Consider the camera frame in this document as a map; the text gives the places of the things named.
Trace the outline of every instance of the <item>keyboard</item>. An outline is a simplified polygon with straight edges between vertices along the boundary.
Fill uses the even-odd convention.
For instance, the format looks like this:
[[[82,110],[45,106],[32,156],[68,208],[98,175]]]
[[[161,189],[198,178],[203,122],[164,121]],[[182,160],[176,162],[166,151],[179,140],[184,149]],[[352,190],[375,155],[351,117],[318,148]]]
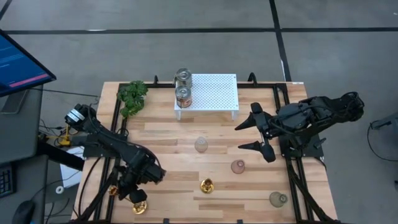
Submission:
[[[0,198],[16,191],[11,163],[0,164]]]

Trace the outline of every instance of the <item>tin can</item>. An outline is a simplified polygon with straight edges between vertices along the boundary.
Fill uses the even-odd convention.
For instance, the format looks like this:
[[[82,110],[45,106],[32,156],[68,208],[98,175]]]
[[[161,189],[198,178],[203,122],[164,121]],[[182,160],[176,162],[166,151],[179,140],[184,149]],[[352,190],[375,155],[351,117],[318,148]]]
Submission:
[[[174,83],[177,86],[185,85],[192,88],[192,74],[187,68],[180,68],[174,75]]]
[[[189,107],[192,104],[191,89],[185,85],[178,86],[175,89],[175,98],[177,99],[177,105],[180,108]]]

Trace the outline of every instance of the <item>concrete floor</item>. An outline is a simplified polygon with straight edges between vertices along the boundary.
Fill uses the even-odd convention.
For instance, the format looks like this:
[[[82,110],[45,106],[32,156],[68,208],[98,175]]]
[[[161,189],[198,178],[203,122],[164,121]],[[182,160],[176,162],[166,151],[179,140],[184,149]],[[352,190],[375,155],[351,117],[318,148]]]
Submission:
[[[286,27],[398,27],[394,0],[276,0],[280,25]],[[183,27],[273,27],[268,1],[220,0],[13,0],[0,21],[4,30],[150,29]],[[171,80],[176,69],[197,73],[254,72],[260,81],[284,81],[275,34],[101,34],[13,35],[18,43],[57,77],[54,90],[99,95],[106,81],[158,75]],[[366,104],[355,123],[338,124],[321,137],[338,217],[348,223],[396,223],[398,163],[378,159],[368,148],[368,124],[398,111],[398,33],[283,33],[293,81],[305,82],[309,96],[339,97],[359,92]],[[64,114],[92,98],[44,93],[42,119],[63,125]],[[391,128],[371,133],[380,155],[398,159]],[[49,182],[60,178],[50,164]],[[47,201],[61,209],[76,188]],[[69,206],[64,212],[71,214]],[[51,222],[66,221],[68,217]]]

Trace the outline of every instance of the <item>wooden table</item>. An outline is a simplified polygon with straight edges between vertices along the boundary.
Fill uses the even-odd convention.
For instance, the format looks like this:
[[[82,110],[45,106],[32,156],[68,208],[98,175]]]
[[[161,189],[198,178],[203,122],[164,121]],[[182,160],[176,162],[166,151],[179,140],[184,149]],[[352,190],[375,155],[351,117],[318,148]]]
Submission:
[[[118,86],[118,82],[106,82],[101,94],[97,117],[107,128],[111,126]],[[303,84],[287,83],[287,88],[291,103],[307,98]],[[237,148],[240,144],[261,141],[256,128],[235,131],[234,127],[248,117],[252,102],[259,102],[264,111],[275,114],[273,92],[268,88],[240,88],[238,93],[236,121],[232,121],[227,112],[185,113],[181,121],[177,121],[174,89],[149,89],[145,108],[128,120],[129,140],[153,151],[167,174],[159,185],[140,185],[148,194],[145,213],[135,215],[130,202],[116,199],[112,222],[162,223],[164,218],[169,218],[171,223],[236,223],[237,219],[243,219],[244,223],[295,223],[285,159],[280,155],[278,140],[270,141],[277,157],[272,163],[267,163],[258,152]],[[200,136],[209,144],[203,154],[194,148]],[[231,171],[230,165],[236,159],[246,163],[243,174]],[[77,196],[94,161],[85,162]],[[303,158],[303,163],[310,193],[327,215],[336,218],[325,168],[313,158]],[[82,210],[98,192],[102,170],[103,159],[88,179]],[[207,177],[215,183],[211,194],[204,194],[199,188]],[[275,208],[269,202],[269,195],[274,191],[289,198],[282,208]],[[297,191],[302,216],[306,219],[302,195]],[[101,218],[105,218],[107,205],[108,196],[103,201]]]

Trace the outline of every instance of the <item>green plant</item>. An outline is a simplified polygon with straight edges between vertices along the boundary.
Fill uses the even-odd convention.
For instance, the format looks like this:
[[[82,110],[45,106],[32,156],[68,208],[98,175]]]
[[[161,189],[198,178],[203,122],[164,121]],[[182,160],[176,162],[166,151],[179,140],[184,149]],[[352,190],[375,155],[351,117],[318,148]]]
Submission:
[[[143,81],[133,81],[118,92],[118,99],[124,102],[124,108],[120,113],[124,118],[138,113],[144,108],[144,96],[148,88]]]

